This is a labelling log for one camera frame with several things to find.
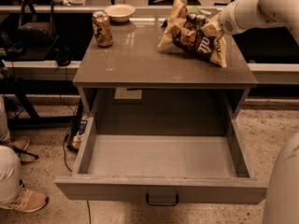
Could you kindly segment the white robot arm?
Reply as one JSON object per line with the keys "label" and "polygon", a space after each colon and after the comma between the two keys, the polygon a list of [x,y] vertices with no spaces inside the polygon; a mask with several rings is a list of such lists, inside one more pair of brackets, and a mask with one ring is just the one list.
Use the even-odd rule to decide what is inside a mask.
{"label": "white robot arm", "polygon": [[[299,43],[299,0],[236,0],[202,30],[207,36],[236,35],[277,26],[286,27]],[[288,139],[273,166],[263,224],[299,224],[299,133]]]}

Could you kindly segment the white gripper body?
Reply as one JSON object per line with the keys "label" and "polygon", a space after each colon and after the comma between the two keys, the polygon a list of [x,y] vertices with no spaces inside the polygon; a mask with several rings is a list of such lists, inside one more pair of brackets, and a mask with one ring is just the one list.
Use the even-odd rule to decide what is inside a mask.
{"label": "white gripper body", "polygon": [[235,0],[219,15],[221,29],[227,35],[237,35],[252,28],[265,27],[265,15],[258,0]]}

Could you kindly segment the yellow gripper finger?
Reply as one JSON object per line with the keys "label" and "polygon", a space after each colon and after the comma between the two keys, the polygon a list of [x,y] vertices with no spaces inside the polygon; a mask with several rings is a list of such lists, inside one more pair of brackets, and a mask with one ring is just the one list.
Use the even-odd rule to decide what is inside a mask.
{"label": "yellow gripper finger", "polygon": [[214,15],[206,20],[206,23],[201,27],[202,32],[208,37],[222,37],[224,32],[219,21],[219,14]]}

